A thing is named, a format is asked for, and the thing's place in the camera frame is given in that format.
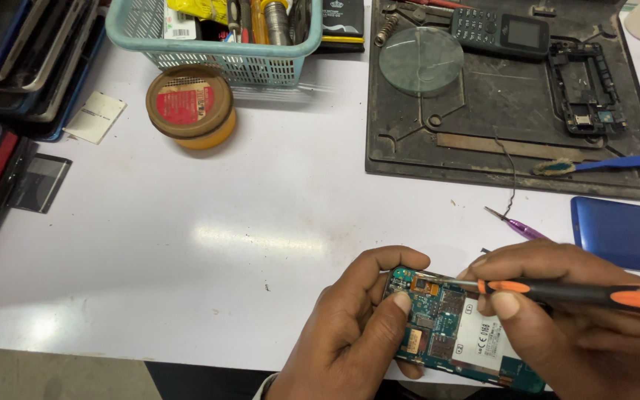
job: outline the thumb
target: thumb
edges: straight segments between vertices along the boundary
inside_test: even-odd
[[[549,315],[532,300],[511,291],[490,296],[515,353],[562,399],[597,399],[584,393],[599,377]]]
[[[396,292],[382,300],[365,326],[362,336],[352,344],[353,362],[362,365],[370,377],[381,380],[404,338],[411,298]]]

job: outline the phone motherboard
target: phone motherboard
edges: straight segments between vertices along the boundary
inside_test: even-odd
[[[498,318],[478,312],[478,294],[430,282],[431,277],[442,276],[399,266],[387,278],[384,297],[402,290],[412,300],[395,358],[489,384],[544,390],[545,382],[515,353]]]

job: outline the blue toothbrush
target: blue toothbrush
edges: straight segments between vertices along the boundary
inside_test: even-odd
[[[545,175],[548,177],[559,177],[560,175],[569,174],[570,172],[574,171],[585,171],[587,169],[602,167],[640,167],[640,156],[616,157],[604,161],[584,162],[582,164],[575,164],[574,161],[570,159],[560,158],[554,161],[546,161],[537,164],[533,168],[532,173],[535,175]]]

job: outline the spring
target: spring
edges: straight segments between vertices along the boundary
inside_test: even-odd
[[[394,30],[397,28],[397,23],[399,23],[399,16],[394,14],[387,20],[387,23],[379,30],[377,36],[374,38],[374,44],[379,47],[384,46],[384,43],[392,36]]]

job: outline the blue plastic basket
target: blue plastic basket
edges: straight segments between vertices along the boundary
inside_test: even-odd
[[[231,85],[293,86],[322,39],[322,0],[311,0],[309,36],[296,46],[162,39],[166,0],[113,0],[105,28],[119,47],[140,51],[158,68],[200,63]]]

